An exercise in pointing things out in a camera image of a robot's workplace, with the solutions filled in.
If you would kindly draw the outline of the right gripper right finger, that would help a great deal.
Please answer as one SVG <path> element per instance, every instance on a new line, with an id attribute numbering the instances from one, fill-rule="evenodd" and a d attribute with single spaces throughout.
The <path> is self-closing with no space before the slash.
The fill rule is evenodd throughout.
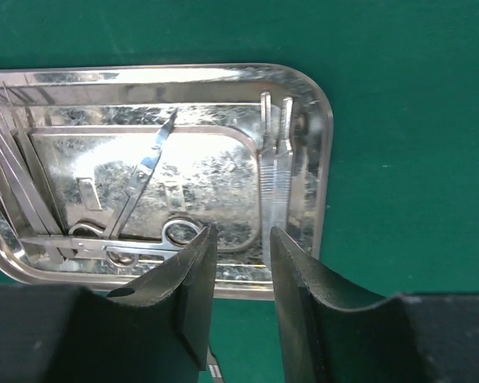
<path id="1" fill-rule="evenodd" d="M 408 310 L 271 229 L 271 273 L 286 382 L 431 382 Z"/>

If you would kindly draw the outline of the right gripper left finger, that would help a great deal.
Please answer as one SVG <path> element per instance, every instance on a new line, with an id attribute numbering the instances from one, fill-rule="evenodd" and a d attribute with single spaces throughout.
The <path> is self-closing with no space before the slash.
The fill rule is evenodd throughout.
<path id="1" fill-rule="evenodd" d="M 99 295 L 63 286 L 61 339 L 45 382 L 196 382 L 206 368 L 217 230 Z"/>

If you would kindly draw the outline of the steel surgical scissors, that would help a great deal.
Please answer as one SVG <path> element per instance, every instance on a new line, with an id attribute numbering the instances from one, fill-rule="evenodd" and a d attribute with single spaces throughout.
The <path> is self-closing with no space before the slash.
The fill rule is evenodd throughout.
<path id="1" fill-rule="evenodd" d="M 113 209 L 112 216 L 105 227 L 101 228 L 90 221 L 81 221 L 69 229 L 69 235 L 75 235 L 79 231 L 85 231 L 96 235 L 98 238 L 116 239 L 119 237 L 156 171 L 163 152 L 164 143 L 174 129 L 177 114 L 178 108 L 175 108 L 170 117 L 160 127 L 155 140 L 148 149 L 143 151 L 144 155 L 141 161 L 134 168 L 123 190 L 125 195 L 123 198 L 124 202 L 119 203 Z"/>

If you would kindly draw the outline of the green surgical cloth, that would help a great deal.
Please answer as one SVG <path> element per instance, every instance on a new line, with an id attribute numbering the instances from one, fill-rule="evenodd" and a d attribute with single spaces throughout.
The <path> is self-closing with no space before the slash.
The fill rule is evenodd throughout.
<path id="1" fill-rule="evenodd" d="M 0 69 L 238 62 L 331 103 L 327 266 L 479 293 L 479 1 L 0 1 Z"/>

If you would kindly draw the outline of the steel instrument tray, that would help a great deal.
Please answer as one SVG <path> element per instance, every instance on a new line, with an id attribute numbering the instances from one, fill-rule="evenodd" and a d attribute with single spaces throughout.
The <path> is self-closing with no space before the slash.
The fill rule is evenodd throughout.
<path id="1" fill-rule="evenodd" d="M 332 132 L 283 65 L 0 70 L 0 271 L 112 290 L 213 226 L 216 295 L 270 299 L 273 227 L 319 255 Z"/>

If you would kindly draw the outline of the steel hemostat forceps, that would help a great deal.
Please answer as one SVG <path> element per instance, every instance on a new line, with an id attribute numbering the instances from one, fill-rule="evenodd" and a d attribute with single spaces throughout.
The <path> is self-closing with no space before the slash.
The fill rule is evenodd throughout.
<path id="1" fill-rule="evenodd" d="M 186 227 L 196 237 L 201 228 L 185 219 L 170 219 L 161 230 L 160 239 L 111 239 L 92 227 L 88 235 L 37 235 L 20 238 L 22 244 L 56 247 L 72 250 L 75 259 L 108 259 L 117 266 L 130 266 L 140 257 L 155 257 L 163 260 L 176 255 L 188 243 L 177 242 L 168 235 L 172 226 Z"/>

